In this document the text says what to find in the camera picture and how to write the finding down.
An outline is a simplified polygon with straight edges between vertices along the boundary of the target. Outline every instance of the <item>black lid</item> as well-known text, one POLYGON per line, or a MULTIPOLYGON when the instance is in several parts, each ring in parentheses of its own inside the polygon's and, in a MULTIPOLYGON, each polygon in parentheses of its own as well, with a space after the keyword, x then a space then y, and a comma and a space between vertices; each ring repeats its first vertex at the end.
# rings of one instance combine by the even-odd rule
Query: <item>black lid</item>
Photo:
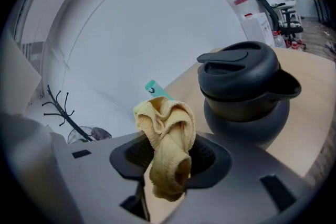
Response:
POLYGON ((198 73, 201 90, 210 98, 222 100, 246 100, 266 92, 279 69, 275 52, 256 41, 203 54, 197 61, 203 63, 198 73))

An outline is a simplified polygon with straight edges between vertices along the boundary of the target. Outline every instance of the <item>kitchen appliance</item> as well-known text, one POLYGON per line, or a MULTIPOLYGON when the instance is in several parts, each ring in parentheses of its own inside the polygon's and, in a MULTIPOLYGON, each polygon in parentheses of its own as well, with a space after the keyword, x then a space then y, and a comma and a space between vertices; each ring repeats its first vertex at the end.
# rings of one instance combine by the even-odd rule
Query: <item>kitchen appliance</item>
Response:
POLYGON ((197 61, 205 118, 214 133, 260 145, 282 130, 289 100, 300 94, 301 85, 282 70, 269 46, 241 42, 197 61))
MULTIPOLYGON (((154 150, 143 132, 67 145, 35 121, 1 117, 11 173, 52 222, 150 222, 144 172, 154 150)), ((189 154, 185 197, 162 223, 289 223, 309 202, 307 183, 261 148, 197 132, 189 154)))

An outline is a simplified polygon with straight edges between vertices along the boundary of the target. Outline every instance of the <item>red object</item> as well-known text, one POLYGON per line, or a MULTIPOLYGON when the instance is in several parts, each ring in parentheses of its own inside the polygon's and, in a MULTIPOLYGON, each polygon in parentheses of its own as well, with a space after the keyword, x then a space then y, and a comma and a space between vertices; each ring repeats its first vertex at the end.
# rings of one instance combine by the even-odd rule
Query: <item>red object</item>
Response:
POLYGON ((299 44, 297 44, 297 43, 293 44, 292 43, 292 48, 293 48, 293 50, 297 50, 299 48, 299 44))
POLYGON ((245 1, 248 1, 248 0, 236 0, 234 1, 234 3, 235 5, 239 5, 240 3, 245 2, 245 1))
POLYGON ((278 35, 280 35, 280 33, 281 33, 281 30, 279 30, 279 31, 272 31, 273 32, 273 36, 278 36, 278 35))

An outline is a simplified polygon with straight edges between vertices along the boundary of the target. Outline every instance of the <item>lid handle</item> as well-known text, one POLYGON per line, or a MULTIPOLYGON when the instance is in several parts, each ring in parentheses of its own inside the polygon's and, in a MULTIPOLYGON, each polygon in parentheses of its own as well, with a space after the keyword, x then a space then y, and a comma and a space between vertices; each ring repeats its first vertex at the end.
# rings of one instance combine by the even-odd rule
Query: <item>lid handle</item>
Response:
POLYGON ((202 54, 197 58, 197 62, 235 62, 247 56, 245 50, 222 50, 216 53, 202 54))

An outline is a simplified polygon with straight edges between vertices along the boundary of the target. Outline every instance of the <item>red label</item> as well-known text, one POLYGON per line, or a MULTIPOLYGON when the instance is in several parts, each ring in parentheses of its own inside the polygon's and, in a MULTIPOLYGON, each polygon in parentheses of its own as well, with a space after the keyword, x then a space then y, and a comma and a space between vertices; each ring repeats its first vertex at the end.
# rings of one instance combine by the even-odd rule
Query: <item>red label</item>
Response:
POLYGON ((245 1, 248 1, 248 0, 236 0, 234 1, 234 3, 235 5, 239 5, 240 3, 245 2, 245 1))

